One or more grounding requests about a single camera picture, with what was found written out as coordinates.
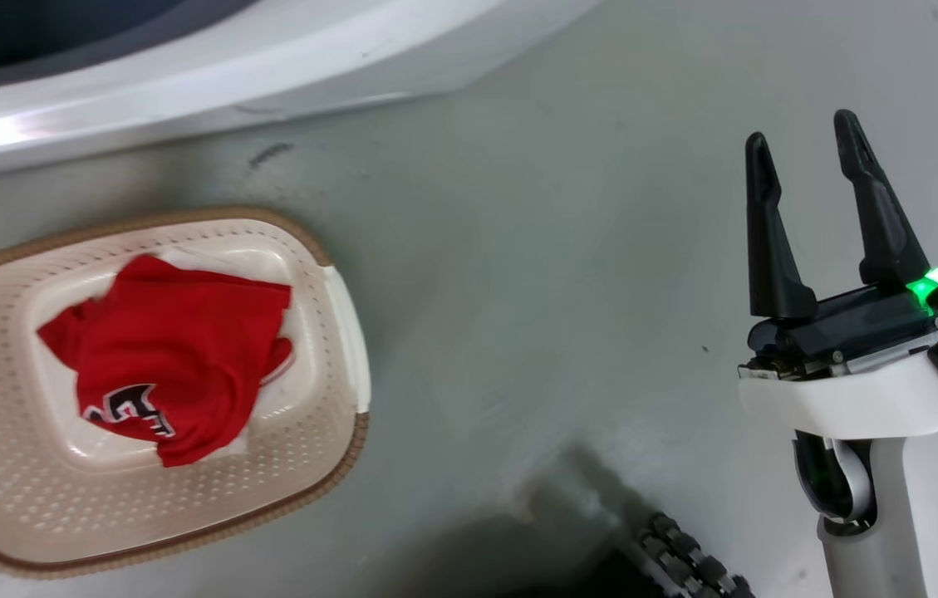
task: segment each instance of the concrete floor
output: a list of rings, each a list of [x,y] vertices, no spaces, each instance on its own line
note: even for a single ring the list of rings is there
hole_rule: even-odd
[[[739,411],[734,367],[749,133],[804,279],[857,284],[838,107],[938,262],[926,1],[612,0],[461,94],[3,175],[0,248],[189,205],[301,219],[355,294],[375,398],[320,503],[131,571],[0,576],[0,597],[488,595],[570,575],[639,503],[759,596],[828,595],[791,433]]]

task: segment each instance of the laundry basket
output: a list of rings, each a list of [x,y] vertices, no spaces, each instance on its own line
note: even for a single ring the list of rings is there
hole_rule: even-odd
[[[290,284],[295,362],[260,394],[245,454],[164,468],[153,445],[81,419],[74,372],[35,330],[103,294],[135,255],[179,247]],[[358,458],[366,348],[319,243],[259,208],[208,208],[0,251],[0,569],[60,578],[195,548],[317,500]]]

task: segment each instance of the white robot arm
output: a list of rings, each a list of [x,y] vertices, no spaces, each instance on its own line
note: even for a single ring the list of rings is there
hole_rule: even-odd
[[[795,430],[837,598],[938,598],[938,268],[856,115],[834,115],[856,190],[864,287],[818,301],[800,281],[764,136],[746,144],[754,357],[747,412]]]

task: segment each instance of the white appliance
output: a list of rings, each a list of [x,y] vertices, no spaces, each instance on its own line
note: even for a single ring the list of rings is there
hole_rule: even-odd
[[[107,63],[0,86],[0,171],[458,90],[601,0],[259,0]]]

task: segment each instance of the printed logo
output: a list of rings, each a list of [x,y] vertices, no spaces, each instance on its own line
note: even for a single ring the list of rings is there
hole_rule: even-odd
[[[103,397],[103,409],[93,405],[86,406],[85,417],[92,421],[106,421],[108,424],[119,424],[130,417],[140,417],[153,424],[150,430],[156,435],[172,439],[176,435],[172,425],[169,425],[165,416],[147,400],[147,395],[154,388],[154,384],[134,384],[115,390]]]

